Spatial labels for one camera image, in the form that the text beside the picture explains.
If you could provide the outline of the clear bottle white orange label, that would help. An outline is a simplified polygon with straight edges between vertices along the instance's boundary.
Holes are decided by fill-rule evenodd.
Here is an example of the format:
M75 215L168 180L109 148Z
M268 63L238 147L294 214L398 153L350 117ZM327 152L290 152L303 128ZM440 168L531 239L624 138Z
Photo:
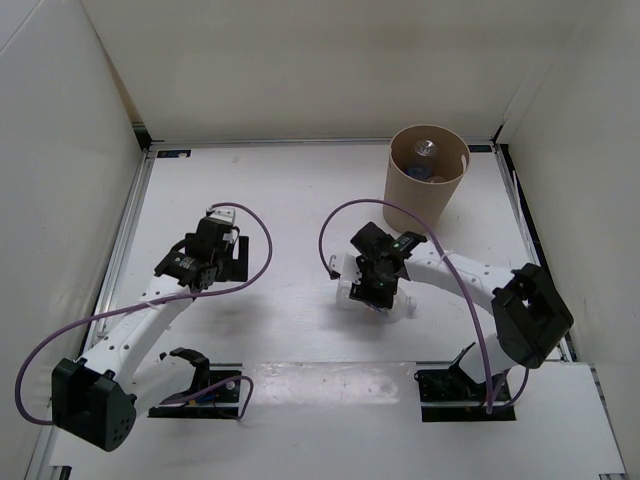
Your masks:
M340 280L336 290L336 306L348 312L375 313L384 323L395 323L405 318L414 318L417 308L413 297L407 295L401 288L398 289L391 308L375 307L349 297L352 283Z

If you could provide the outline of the blue label Pocari Sweat bottle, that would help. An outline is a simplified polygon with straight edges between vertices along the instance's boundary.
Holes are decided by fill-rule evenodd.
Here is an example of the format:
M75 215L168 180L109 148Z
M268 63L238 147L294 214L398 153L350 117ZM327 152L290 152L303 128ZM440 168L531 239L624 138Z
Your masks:
M442 177L435 173L434 162L420 162L409 165L405 171L410 178L424 183L440 183Z

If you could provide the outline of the clear plastic bottle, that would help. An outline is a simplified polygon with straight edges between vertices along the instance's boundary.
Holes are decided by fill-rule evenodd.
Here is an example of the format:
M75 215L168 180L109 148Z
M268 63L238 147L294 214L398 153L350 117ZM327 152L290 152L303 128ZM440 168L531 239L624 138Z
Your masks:
M439 153L439 147L430 139L420 139L414 143L413 153L421 159L435 159Z

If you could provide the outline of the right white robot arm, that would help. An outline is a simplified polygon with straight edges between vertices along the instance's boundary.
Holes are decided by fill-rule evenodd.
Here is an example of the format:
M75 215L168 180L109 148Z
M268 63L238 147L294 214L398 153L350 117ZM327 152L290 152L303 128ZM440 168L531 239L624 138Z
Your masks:
M447 253L418 233L394 238L374 223L362 227L351 244L356 252L333 263L350 284L350 300L392 311L405 280L460 296L474 322L480 310L492 315L494 333L480 334L447 369L450 390L460 399L476 397L491 388L494 376L515 366L540 368L574 324L551 277L538 265L493 267Z

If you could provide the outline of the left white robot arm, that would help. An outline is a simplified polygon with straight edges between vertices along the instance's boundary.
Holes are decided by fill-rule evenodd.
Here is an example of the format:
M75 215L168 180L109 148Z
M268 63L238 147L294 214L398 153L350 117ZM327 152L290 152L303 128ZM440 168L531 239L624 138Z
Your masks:
M248 278L249 239L231 207L216 208L195 232L160 261L138 309L126 313L103 340L79 359L61 360L52 373L53 424L111 452L131 433L136 418L163 403L184 404L210 388L210 361L184 347L143 360L171 323L214 283Z

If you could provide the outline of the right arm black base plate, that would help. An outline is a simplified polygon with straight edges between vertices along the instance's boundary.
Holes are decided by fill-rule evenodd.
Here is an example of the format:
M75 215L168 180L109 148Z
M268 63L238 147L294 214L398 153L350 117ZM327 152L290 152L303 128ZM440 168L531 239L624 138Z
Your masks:
M444 364L418 363L414 380L423 423L511 422L511 391L503 373L492 377L493 407L487 412L486 384L467 383Z

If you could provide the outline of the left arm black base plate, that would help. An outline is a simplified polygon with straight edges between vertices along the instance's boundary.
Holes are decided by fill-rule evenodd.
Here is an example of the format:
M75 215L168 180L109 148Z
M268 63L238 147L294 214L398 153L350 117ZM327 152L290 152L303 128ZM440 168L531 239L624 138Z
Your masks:
M241 374L241 370L227 366L211 367L209 383L225 380L223 386L190 402L151 408L147 416L156 419L235 420L240 414L240 398L245 388L233 377Z

